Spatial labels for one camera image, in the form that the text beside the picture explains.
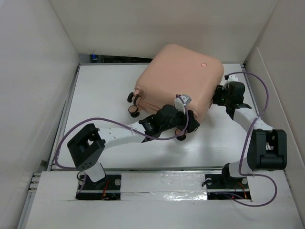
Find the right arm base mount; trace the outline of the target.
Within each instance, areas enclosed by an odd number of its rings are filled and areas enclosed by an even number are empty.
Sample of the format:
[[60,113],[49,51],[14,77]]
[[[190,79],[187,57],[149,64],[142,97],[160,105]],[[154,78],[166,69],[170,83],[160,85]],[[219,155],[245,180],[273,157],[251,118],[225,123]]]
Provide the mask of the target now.
[[251,200],[247,178],[231,177],[227,166],[221,173],[205,174],[201,187],[206,188],[208,200]]

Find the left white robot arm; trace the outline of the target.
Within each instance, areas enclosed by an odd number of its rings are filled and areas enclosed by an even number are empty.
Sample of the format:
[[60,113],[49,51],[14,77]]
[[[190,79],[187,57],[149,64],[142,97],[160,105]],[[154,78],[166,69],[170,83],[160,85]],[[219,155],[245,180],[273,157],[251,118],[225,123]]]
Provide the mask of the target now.
[[95,189],[106,185],[107,175],[99,162],[105,149],[128,143],[145,143],[160,138],[170,129],[191,133],[200,126],[192,110],[182,112],[172,105],[165,105],[132,125],[116,128],[97,128],[93,123],[85,125],[68,143],[67,148],[76,170],[84,172]]

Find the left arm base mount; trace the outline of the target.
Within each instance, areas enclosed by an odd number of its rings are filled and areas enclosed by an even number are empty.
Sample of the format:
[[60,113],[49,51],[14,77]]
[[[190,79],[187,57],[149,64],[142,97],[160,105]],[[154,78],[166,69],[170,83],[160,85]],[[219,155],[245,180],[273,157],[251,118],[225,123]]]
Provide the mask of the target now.
[[83,172],[77,174],[78,186],[76,191],[77,200],[121,200],[121,181],[119,174],[107,175],[106,180],[93,183]]

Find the pink hard-shell suitcase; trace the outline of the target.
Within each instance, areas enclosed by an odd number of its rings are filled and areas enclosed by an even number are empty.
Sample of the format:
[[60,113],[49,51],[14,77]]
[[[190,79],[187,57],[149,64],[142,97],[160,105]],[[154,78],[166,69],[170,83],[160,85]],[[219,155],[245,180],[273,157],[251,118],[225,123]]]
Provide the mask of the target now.
[[173,105],[177,94],[190,96],[186,112],[192,110],[199,124],[211,106],[217,85],[224,75],[224,66],[216,58],[177,44],[169,44],[153,58],[136,81],[127,101],[132,117],[142,110],[155,114],[164,105]]

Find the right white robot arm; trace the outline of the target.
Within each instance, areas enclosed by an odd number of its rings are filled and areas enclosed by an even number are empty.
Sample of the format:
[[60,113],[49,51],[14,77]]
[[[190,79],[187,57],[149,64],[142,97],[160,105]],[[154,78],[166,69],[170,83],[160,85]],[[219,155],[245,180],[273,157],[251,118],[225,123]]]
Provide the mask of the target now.
[[245,85],[229,82],[219,85],[213,96],[213,103],[224,106],[230,118],[246,132],[241,159],[224,165],[220,182],[232,187],[237,178],[253,175],[265,170],[284,170],[287,165],[287,135],[282,129],[267,125],[248,104],[244,103]]

